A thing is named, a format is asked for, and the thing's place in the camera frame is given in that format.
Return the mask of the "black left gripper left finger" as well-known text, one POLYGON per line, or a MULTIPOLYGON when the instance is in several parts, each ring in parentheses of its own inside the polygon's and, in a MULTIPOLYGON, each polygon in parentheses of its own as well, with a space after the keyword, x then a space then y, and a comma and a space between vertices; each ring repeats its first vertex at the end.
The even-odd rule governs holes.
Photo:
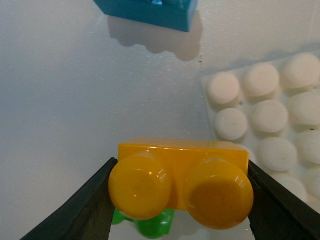
POLYGON ((61 207, 22 239, 107 240, 115 211, 108 183, 117 162, 116 158, 110 158, 61 207))

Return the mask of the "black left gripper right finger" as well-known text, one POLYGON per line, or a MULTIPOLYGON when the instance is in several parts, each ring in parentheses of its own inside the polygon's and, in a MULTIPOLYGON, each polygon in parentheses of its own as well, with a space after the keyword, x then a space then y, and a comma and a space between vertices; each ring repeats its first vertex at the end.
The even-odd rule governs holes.
POLYGON ((248 215, 256 240, 318 240, 320 214, 296 197, 252 161, 248 179, 253 205, 248 215))

